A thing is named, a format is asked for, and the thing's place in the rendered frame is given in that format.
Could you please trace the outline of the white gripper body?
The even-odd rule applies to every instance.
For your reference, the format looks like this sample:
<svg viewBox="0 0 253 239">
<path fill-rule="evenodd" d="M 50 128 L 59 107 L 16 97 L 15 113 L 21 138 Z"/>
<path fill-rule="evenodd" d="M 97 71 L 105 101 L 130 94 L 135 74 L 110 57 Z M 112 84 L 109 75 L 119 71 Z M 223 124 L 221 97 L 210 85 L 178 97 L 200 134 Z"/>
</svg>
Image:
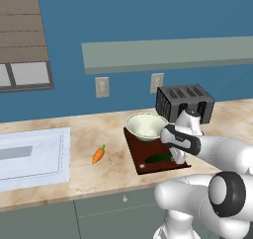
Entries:
<svg viewBox="0 0 253 239">
<path fill-rule="evenodd" d="M 187 154 L 183 150 L 171 147 L 170 152 L 176 164 L 184 164 L 186 162 Z"/>
</svg>

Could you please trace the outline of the dark brown tray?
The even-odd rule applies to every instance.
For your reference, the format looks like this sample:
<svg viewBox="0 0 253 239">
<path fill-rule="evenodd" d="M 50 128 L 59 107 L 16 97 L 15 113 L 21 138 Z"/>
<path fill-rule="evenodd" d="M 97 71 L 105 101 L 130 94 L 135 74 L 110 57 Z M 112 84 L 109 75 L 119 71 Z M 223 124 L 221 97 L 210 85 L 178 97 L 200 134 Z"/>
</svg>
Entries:
<svg viewBox="0 0 253 239">
<path fill-rule="evenodd" d="M 149 156 L 160 153 L 170 153 L 170 151 L 163 146 L 159 139 L 150 142 L 141 141 L 131 134 L 126 128 L 124 128 L 124 134 L 136 173 L 138 175 L 190 168 L 190 165 L 186 162 L 184 164 L 176 164 L 173 161 L 173 158 L 170 161 L 146 163 L 145 160 Z"/>
</svg>

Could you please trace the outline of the pale green bowl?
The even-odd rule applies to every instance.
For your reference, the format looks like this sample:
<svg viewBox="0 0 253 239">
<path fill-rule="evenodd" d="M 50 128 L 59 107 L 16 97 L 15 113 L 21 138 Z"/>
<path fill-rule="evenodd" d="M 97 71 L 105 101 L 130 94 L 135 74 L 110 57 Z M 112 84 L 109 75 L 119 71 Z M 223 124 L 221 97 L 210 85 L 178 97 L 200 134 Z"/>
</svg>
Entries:
<svg viewBox="0 0 253 239">
<path fill-rule="evenodd" d="M 137 139 L 150 142 L 160 138 L 168 120 L 154 113 L 137 113 L 126 119 L 125 127 Z"/>
</svg>

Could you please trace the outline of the green cucumber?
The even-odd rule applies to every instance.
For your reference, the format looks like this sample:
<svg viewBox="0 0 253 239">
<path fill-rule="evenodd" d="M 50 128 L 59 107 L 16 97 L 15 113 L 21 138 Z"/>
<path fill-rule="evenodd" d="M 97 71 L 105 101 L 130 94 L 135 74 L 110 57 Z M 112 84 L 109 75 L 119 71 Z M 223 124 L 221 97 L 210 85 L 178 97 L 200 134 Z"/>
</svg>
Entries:
<svg viewBox="0 0 253 239">
<path fill-rule="evenodd" d="M 170 153 L 160 153 L 149 156 L 145 162 L 146 163 L 156 163 L 161 161 L 170 161 L 172 159 L 172 155 Z"/>
</svg>

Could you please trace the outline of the black toaster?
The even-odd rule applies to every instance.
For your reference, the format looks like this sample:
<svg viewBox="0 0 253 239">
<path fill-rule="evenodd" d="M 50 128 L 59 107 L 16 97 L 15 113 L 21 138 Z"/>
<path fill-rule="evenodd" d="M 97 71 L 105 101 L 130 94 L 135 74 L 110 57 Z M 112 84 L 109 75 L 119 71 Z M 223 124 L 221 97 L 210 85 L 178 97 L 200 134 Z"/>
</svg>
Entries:
<svg viewBox="0 0 253 239">
<path fill-rule="evenodd" d="M 209 123 L 213 106 L 214 98 L 199 84 L 157 88 L 156 112 L 172 123 L 186 108 L 199 113 L 201 123 Z"/>
</svg>

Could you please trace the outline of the orange carrot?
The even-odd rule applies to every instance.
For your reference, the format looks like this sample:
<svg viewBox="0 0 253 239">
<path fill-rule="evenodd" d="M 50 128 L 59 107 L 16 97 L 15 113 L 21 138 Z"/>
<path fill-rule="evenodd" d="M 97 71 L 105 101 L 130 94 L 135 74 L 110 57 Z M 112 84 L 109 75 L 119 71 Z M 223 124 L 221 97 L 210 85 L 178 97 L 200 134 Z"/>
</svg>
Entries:
<svg viewBox="0 0 253 239">
<path fill-rule="evenodd" d="M 93 155 L 92 163 L 95 164 L 98 161 L 100 161 L 101 158 L 104 156 L 104 154 L 105 154 L 105 145 L 103 145 L 95 152 L 95 154 Z"/>
</svg>

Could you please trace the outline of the grey-green drawer front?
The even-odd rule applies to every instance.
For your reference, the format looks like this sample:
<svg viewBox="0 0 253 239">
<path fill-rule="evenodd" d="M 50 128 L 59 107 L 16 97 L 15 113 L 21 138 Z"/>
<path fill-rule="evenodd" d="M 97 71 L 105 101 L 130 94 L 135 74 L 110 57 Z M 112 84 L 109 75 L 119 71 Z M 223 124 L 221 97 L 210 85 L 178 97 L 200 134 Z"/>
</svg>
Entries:
<svg viewBox="0 0 253 239">
<path fill-rule="evenodd" d="M 123 202 L 124 196 L 127 197 L 127 202 Z M 79 199 L 74 203 L 77 211 L 77 216 L 82 217 L 130 207 L 153 204 L 155 203 L 154 189 L 147 188 L 88 199 Z"/>
</svg>

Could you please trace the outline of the white sink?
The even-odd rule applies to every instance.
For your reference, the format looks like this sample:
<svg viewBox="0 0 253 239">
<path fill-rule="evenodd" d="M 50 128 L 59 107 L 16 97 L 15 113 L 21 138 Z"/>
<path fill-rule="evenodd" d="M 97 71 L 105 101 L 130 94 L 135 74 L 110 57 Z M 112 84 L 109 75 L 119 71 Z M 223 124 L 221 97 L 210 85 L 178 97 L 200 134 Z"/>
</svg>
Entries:
<svg viewBox="0 0 253 239">
<path fill-rule="evenodd" d="M 0 134 L 0 192 L 69 179 L 69 127 Z"/>
</svg>

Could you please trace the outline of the grey-framed window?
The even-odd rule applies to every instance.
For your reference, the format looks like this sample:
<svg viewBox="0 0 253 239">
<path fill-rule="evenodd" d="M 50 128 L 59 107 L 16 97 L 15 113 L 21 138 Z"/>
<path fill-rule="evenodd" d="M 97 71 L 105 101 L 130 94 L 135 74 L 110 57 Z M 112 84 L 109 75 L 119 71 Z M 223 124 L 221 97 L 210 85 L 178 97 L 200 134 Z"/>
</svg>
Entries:
<svg viewBox="0 0 253 239">
<path fill-rule="evenodd" d="M 53 89 L 48 61 L 0 63 L 0 93 Z"/>
</svg>

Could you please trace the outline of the beige wall outlet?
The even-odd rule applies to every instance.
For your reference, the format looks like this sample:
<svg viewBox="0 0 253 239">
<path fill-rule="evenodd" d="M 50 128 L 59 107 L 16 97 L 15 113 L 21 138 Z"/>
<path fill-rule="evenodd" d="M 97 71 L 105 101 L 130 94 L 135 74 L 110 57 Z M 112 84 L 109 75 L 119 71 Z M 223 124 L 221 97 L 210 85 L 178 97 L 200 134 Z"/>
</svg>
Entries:
<svg viewBox="0 0 253 239">
<path fill-rule="evenodd" d="M 110 96 L 109 92 L 109 78 L 96 77 L 95 78 L 96 96 L 98 98 L 107 98 Z"/>
<path fill-rule="evenodd" d="M 163 86 L 164 74 L 163 73 L 153 73 L 151 75 L 150 81 L 150 93 L 156 93 L 158 87 Z"/>
</svg>

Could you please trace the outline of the grey-green wall shelf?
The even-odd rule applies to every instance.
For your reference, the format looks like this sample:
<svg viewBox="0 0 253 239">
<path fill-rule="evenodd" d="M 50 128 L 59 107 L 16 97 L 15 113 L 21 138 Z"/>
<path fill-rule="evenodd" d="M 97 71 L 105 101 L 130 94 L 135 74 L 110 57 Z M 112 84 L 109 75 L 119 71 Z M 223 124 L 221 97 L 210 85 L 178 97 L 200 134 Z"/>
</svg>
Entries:
<svg viewBox="0 0 253 239">
<path fill-rule="evenodd" d="M 253 37 L 82 43 L 86 74 L 253 63 Z"/>
</svg>

